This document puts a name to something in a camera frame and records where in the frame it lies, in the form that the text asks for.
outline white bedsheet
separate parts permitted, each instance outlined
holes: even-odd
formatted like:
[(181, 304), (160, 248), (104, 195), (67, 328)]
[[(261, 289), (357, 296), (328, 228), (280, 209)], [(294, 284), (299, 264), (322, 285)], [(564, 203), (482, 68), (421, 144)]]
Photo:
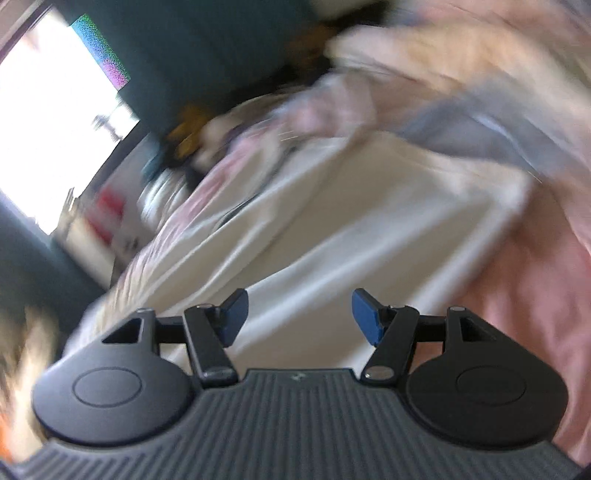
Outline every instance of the white bedsheet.
[[(181, 314), (244, 287), (249, 317), (228, 349), (240, 372), (359, 372), (372, 347), (350, 313), (353, 289), (438, 312), (475, 275), (530, 191), (531, 177), (521, 170), (434, 154), (389, 133), (357, 133), (305, 142), (262, 194), (220, 227), (274, 168), (280, 138), (268, 132), (169, 248), (131, 265), (120, 291), (89, 309), (68, 352), (136, 308)], [(170, 359), (187, 366), (180, 349)]]

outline pink bedding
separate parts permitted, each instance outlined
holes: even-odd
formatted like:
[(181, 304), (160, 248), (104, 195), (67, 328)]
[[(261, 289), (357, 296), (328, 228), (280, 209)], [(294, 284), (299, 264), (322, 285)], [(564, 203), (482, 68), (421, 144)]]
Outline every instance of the pink bedding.
[(591, 462), (591, 258), (547, 189), (457, 303), (561, 374), (569, 406), (555, 441), (577, 463)]

